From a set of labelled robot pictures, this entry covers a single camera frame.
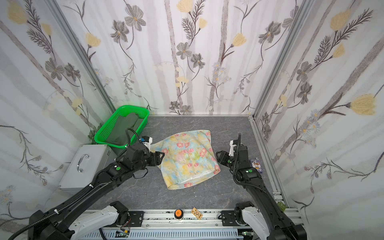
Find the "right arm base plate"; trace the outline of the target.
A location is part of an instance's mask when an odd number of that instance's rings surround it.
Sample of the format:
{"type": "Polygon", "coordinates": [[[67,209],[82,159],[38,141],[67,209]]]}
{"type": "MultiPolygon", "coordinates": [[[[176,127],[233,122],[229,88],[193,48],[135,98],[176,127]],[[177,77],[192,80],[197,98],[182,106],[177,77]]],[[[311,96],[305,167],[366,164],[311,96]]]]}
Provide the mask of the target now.
{"type": "Polygon", "coordinates": [[[218,219],[222,221],[223,227],[240,226],[237,222],[237,217],[234,210],[221,211],[221,213],[218,216],[218,219]]]}

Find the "pastel floral skirt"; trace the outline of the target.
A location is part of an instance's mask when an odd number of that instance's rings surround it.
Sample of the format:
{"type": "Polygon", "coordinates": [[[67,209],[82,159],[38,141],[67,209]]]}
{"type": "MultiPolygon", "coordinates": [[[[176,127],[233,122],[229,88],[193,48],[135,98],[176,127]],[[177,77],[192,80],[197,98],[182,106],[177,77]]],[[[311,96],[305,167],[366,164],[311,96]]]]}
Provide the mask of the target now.
{"type": "Polygon", "coordinates": [[[168,190],[200,184],[220,173],[209,130],[174,134],[151,145],[152,152],[165,154],[159,165],[168,190]]]}

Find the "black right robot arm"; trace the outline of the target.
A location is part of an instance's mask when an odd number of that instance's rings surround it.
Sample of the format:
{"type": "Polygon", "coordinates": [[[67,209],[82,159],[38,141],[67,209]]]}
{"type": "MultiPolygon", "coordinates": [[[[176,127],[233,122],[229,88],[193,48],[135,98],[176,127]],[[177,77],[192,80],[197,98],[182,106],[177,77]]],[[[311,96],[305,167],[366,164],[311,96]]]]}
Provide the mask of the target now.
{"type": "Polygon", "coordinates": [[[240,207],[239,224],[249,225],[261,240],[306,240],[307,232],[296,225],[278,206],[261,174],[249,160],[248,148],[236,141],[231,151],[216,153],[219,164],[228,167],[237,185],[252,196],[256,206],[240,207]]]}

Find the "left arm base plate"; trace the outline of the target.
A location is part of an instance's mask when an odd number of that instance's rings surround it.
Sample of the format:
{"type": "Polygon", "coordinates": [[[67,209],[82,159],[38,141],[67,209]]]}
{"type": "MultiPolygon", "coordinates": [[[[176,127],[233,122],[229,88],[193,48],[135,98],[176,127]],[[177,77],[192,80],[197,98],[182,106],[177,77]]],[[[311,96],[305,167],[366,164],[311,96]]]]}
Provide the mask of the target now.
{"type": "Polygon", "coordinates": [[[122,228],[141,227],[144,220],[144,211],[129,211],[121,214],[119,225],[122,228]]]}

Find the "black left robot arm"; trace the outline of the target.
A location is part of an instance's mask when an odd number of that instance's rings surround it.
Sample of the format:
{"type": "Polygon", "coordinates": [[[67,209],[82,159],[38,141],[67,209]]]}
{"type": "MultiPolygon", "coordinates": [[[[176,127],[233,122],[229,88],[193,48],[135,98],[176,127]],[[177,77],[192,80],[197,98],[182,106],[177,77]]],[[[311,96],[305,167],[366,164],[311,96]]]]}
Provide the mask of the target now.
{"type": "Polygon", "coordinates": [[[69,240],[76,233],[71,224],[101,197],[134,176],[134,173],[162,163],[165,153],[151,152],[143,143],[128,146],[104,169],[95,174],[89,184],[60,205],[43,213],[37,211],[29,224],[9,237],[16,239],[24,232],[29,240],[69,240]]]}

